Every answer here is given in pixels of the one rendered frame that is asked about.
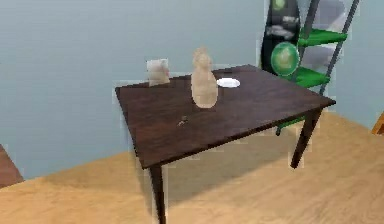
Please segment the white round plate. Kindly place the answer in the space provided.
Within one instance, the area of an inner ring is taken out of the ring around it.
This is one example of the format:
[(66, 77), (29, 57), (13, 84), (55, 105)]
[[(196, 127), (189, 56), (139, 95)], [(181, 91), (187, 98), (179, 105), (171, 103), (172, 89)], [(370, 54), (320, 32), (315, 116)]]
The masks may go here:
[(236, 88), (240, 86), (240, 81), (234, 78), (220, 78), (217, 85), (223, 88)]

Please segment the beige translucent bottle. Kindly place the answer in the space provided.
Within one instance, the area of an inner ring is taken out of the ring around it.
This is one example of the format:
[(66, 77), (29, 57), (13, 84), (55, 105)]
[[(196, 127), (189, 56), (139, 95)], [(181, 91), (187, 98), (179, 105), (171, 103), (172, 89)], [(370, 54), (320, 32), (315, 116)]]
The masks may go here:
[(218, 86), (211, 70), (212, 59), (204, 47), (193, 53), (193, 72), (191, 75), (192, 99), (199, 108), (212, 108), (218, 98)]

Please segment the pale square cup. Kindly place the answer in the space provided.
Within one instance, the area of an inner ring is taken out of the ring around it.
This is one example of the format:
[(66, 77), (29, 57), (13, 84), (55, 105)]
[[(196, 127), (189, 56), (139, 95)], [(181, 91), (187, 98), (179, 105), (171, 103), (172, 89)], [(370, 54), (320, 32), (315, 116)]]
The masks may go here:
[(166, 84), (170, 82), (169, 65), (167, 59), (148, 60), (146, 65), (150, 86)]

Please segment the orange wooden furniture edge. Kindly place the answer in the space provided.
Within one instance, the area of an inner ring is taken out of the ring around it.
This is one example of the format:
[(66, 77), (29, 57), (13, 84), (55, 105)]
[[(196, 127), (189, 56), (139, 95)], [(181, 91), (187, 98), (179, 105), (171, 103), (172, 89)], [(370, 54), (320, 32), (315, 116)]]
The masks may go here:
[(384, 134), (384, 112), (381, 113), (380, 117), (376, 121), (375, 125), (371, 130), (371, 133), (375, 135)]

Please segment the black and green board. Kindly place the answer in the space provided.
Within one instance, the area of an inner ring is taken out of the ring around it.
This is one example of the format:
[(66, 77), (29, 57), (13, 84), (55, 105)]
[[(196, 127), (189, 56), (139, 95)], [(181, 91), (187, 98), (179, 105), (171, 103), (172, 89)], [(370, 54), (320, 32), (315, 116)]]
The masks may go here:
[(274, 48), (289, 42), (296, 45), (301, 29), (297, 0), (269, 0), (269, 8), (261, 45), (261, 68), (275, 74), (271, 65)]

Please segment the dark brown wooden table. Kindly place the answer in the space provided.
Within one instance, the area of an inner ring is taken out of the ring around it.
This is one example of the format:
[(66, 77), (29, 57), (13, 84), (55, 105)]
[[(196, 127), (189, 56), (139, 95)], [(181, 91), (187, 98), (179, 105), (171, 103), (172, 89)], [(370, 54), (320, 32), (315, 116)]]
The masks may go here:
[[(135, 154), (150, 173), (157, 224), (166, 224), (163, 165), (303, 117), (291, 161), (295, 168), (322, 110), (336, 103), (253, 65), (218, 69), (214, 75), (237, 79), (240, 86), (220, 88), (210, 109), (193, 102), (189, 75), (153, 87), (144, 82), (115, 89)], [(188, 121), (177, 126), (182, 116)]]

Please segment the brown wooden furniture corner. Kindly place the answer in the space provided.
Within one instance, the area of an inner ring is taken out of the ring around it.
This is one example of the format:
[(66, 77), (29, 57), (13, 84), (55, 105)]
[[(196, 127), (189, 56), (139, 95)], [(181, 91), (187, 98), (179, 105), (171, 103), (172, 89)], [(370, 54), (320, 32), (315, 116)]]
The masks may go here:
[(18, 168), (0, 144), (0, 188), (8, 187), (23, 181), (24, 178), (20, 174)]

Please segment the green ladder shelf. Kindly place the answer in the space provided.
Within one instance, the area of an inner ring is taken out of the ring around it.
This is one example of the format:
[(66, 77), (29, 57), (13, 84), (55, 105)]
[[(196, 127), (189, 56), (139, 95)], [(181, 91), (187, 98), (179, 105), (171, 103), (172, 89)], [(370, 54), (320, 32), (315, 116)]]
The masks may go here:
[[(305, 88), (319, 86), (319, 94), (324, 95), (325, 89), (330, 82), (333, 68), (336, 64), (343, 44), (348, 37), (348, 30), (351, 26), (360, 0), (352, 0), (340, 32), (317, 29), (313, 27), (315, 17), (319, 11), (320, 2), (321, 0), (310, 0), (305, 23), (299, 32), (298, 42), (295, 47), (298, 51), (298, 64), (294, 67), (293, 72), (289, 75), (284, 75), (284, 78)], [(301, 64), (305, 50), (308, 47), (320, 46), (324, 44), (335, 44), (335, 49), (333, 50), (331, 60), (327, 66), (327, 71), (325, 73), (321, 73), (302, 67)]]

